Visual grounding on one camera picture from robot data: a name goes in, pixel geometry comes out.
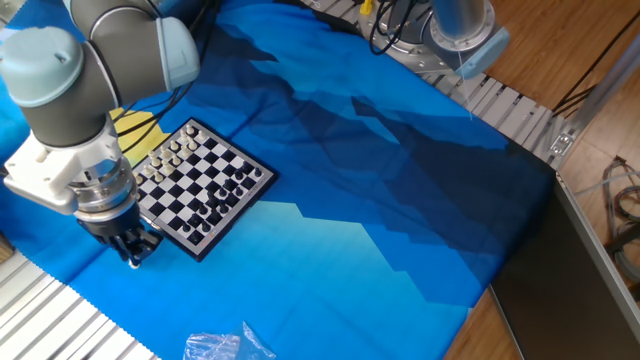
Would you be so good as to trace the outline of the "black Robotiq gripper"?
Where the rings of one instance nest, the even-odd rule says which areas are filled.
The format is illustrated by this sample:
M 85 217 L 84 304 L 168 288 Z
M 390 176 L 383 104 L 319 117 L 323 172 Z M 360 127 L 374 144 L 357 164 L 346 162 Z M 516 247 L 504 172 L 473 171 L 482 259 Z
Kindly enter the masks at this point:
M 135 200 L 128 199 L 120 205 L 101 212 L 75 213 L 78 223 L 94 237 L 103 238 L 104 243 L 115 250 L 124 262 L 130 261 L 132 268 L 138 268 L 163 240 L 155 230 L 141 228 L 140 210 Z M 131 244 L 131 256 L 119 235 L 138 230 Z

